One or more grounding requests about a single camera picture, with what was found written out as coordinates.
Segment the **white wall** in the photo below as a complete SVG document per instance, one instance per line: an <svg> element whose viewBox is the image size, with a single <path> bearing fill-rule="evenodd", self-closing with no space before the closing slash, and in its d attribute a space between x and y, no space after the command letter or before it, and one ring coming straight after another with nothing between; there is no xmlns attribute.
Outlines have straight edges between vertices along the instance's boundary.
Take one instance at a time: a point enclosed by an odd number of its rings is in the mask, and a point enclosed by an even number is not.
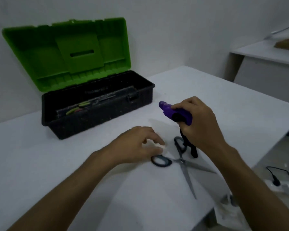
<svg viewBox="0 0 289 231"><path fill-rule="evenodd" d="M143 76L188 65L224 77L228 53L289 25L289 0L0 0L0 122L41 108L5 27L124 17L132 69Z"/></svg>

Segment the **power cord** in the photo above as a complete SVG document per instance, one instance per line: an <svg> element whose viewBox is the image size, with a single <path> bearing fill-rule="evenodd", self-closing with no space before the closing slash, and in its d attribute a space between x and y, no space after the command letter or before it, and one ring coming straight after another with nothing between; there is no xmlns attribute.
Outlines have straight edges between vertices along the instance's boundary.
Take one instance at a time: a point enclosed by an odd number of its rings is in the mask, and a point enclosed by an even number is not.
<svg viewBox="0 0 289 231"><path fill-rule="evenodd" d="M277 167L273 167L273 166L267 166L266 169L272 174L272 177L273 177L273 185L275 186L280 186L280 181L278 180L278 178L272 173L271 170L269 170L269 168L274 168L274 169L279 169L279 170L282 170L282 171L285 171L287 172L287 174L289 175L289 172L285 169L282 169L282 168L277 168Z"/></svg>

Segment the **purple tool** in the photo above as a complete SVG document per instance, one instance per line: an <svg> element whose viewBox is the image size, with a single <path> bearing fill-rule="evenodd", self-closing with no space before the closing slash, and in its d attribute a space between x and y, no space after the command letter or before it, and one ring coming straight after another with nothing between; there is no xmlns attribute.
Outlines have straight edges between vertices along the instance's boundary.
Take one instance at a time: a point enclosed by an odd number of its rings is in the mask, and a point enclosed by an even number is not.
<svg viewBox="0 0 289 231"><path fill-rule="evenodd" d="M185 122L188 126L192 124L193 116L190 112L186 111L185 109L171 109L171 104L167 104L165 101L160 101L158 106L164 111L164 115L169 119L173 120L174 122ZM191 155L194 158L198 157L197 148L189 142L187 137L182 133L180 130L182 139L184 141L184 146L189 146L191 148Z"/></svg>

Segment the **green lid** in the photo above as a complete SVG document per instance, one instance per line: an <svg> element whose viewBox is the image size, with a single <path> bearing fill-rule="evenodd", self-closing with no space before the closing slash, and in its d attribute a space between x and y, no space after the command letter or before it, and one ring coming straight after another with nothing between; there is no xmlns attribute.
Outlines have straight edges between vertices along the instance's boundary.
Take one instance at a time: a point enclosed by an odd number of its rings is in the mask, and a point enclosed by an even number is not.
<svg viewBox="0 0 289 231"><path fill-rule="evenodd" d="M124 18L5 28L2 34L43 92L131 68Z"/></svg>

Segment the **toolbox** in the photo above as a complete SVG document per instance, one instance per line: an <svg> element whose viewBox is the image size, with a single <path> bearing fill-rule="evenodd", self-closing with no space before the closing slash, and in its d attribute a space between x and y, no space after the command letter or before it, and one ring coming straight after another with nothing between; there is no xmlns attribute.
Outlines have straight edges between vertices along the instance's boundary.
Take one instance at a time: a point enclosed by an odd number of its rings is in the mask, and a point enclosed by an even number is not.
<svg viewBox="0 0 289 231"><path fill-rule="evenodd" d="M42 95L42 125L65 139L152 102L154 84L131 68L124 18L5 28Z"/></svg>

